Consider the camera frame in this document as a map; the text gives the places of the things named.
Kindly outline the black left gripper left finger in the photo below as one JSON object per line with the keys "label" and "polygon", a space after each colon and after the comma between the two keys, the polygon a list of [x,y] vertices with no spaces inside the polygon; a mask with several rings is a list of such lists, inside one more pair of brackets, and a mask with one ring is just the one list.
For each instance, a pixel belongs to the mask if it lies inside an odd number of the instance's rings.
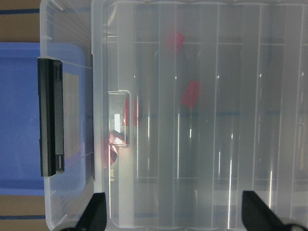
{"label": "black left gripper left finger", "polygon": [[104,231],[107,225],[105,193],[94,193],[74,231]]}

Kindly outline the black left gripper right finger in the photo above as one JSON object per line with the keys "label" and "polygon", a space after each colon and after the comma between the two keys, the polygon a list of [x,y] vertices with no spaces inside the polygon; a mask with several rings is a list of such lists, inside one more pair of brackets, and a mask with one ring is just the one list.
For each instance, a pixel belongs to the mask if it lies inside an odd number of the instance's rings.
{"label": "black left gripper right finger", "polygon": [[241,218],[247,231],[288,230],[254,191],[243,191]]}

